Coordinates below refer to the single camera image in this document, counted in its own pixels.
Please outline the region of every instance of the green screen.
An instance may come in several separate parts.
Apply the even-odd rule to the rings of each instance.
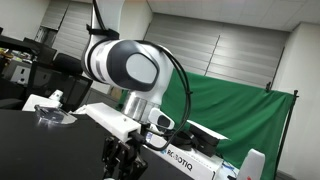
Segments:
[[[217,152],[237,168],[251,148],[266,156],[262,180],[274,178],[286,115],[293,95],[187,73],[193,94],[190,120],[230,140]],[[176,71],[163,96],[161,110],[179,124],[185,94]]]

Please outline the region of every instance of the white box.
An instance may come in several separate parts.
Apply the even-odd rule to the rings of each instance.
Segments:
[[[162,147],[167,141],[160,136],[149,133],[149,143],[156,147]],[[222,166],[223,159],[213,156],[208,157],[199,151],[184,151],[173,145],[169,145],[164,151],[154,151],[165,161],[196,180],[215,180]]]

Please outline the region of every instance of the window blinds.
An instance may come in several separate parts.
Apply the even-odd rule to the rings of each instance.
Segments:
[[[92,5],[82,2],[70,2],[60,30],[53,43],[58,52],[81,59],[88,43],[89,34],[86,24],[91,22]]]
[[[273,80],[288,33],[154,14],[145,40],[168,48],[192,73],[265,87]]]
[[[41,26],[58,30],[70,0],[51,0]]]

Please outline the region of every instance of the wire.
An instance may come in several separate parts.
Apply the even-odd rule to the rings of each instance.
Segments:
[[[148,42],[148,41],[137,41],[138,43],[141,43],[141,44],[146,44],[146,45],[150,45],[156,49],[158,49],[159,51],[161,52],[164,52],[166,54],[166,56],[169,58],[169,60],[171,61],[171,63],[173,64],[173,66],[176,68],[177,70],[177,73],[178,73],[178,76],[181,80],[181,83],[183,85],[183,88],[184,88],[184,91],[185,91],[185,94],[186,94],[186,101],[185,101],[185,106],[184,106],[184,112],[183,112],[183,116],[181,118],[181,121],[180,121],[180,125],[179,127],[177,128],[177,130],[173,133],[173,135],[171,136],[171,138],[167,141],[167,143],[162,146],[162,147],[156,147],[154,146],[153,144],[150,144],[148,142],[144,142],[144,144],[153,149],[153,150],[156,150],[156,151],[162,151],[162,150],[165,150],[169,144],[171,144],[171,142],[173,141],[173,139],[177,136],[177,134],[182,130],[182,128],[184,127],[184,125],[186,124],[187,120],[188,120],[188,117],[191,113],[191,91],[190,91],[190,86],[189,86],[189,80],[188,80],[188,77],[187,77],[187,74],[186,72],[184,71],[182,65],[178,62],[178,60],[176,58],[174,58],[172,56],[172,54],[170,52],[168,52],[166,49],[164,49],[163,47],[159,46],[159,45],[156,45],[154,43],[151,43],[151,42]]]
[[[93,7],[94,7],[94,10],[96,13],[96,17],[97,17],[99,26],[101,27],[102,30],[106,30],[106,27],[104,26],[104,23],[101,18],[101,14],[100,14],[100,10],[98,8],[97,0],[93,0]]]

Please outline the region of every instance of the ceiling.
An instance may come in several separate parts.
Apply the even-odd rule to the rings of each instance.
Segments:
[[[148,0],[153,12],[292,31],[320,24],[320,0]]]

